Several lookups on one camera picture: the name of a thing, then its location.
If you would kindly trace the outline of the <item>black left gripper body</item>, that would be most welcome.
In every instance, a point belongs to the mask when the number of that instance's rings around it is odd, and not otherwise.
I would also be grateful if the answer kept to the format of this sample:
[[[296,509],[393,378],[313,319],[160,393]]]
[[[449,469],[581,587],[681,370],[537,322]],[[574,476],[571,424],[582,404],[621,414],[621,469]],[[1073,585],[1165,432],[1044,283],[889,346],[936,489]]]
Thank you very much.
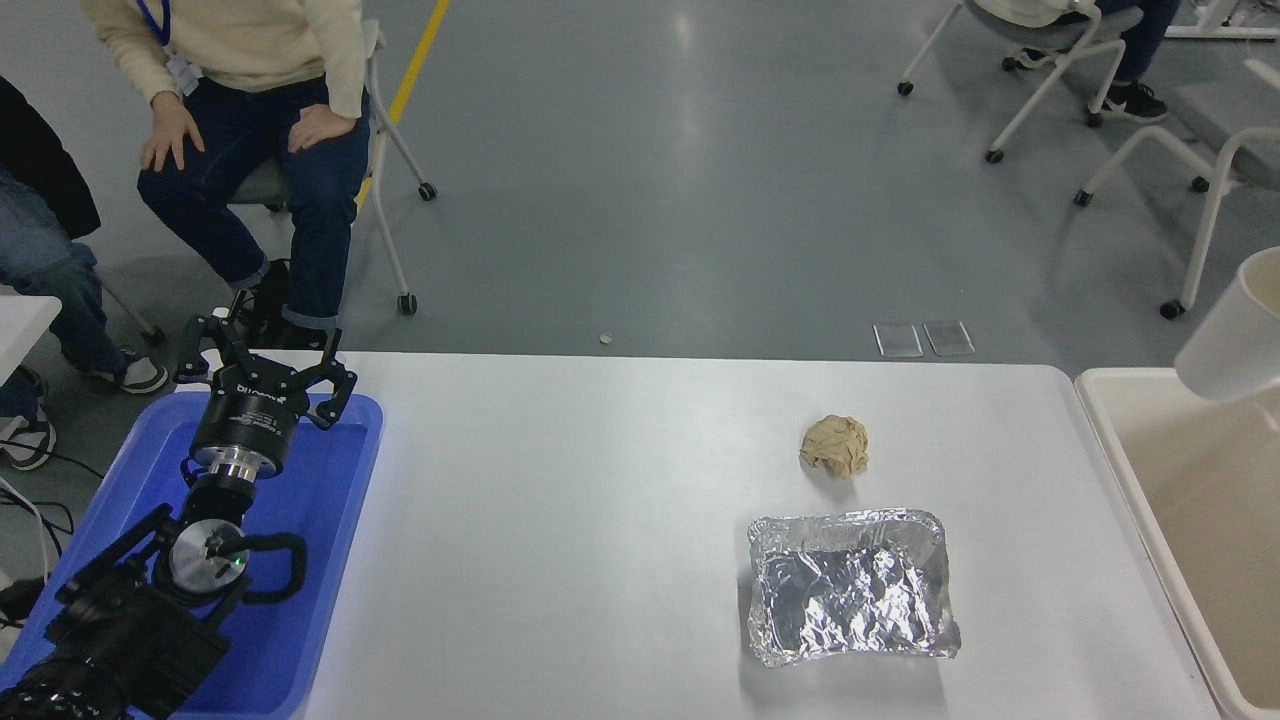
[[[283,469],[303,415],[303,392],[283,389],[284,383],[268,370],[224,366],[214,372],[189,456],[212,469],[233,454],[247,452],[261,469]]]

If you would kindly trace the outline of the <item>person's right hand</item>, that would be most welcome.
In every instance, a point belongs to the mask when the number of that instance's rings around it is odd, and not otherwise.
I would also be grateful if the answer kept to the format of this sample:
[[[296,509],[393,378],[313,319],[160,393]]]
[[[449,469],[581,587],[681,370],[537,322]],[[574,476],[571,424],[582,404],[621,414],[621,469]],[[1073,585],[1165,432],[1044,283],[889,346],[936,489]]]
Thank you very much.
[[[184,170],[188,156],[205,151],[204,137],[186,108],[184,101],[172,91],[155,94],[148,101],[152,129],[140,152],[140,168],[155,173],[172,165]]]

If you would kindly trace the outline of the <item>person's left hand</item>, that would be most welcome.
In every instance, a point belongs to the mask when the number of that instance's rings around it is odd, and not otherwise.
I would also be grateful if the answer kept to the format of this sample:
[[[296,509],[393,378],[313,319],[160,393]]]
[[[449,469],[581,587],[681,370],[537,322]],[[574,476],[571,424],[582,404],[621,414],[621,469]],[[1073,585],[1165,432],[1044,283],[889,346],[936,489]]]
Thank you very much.
[[[288,132],[287,151],[297,154],[328,140],[339,138],[348,135],[356,123],[357,118],[343,117],[326,104],[302,108],[298,120]]]

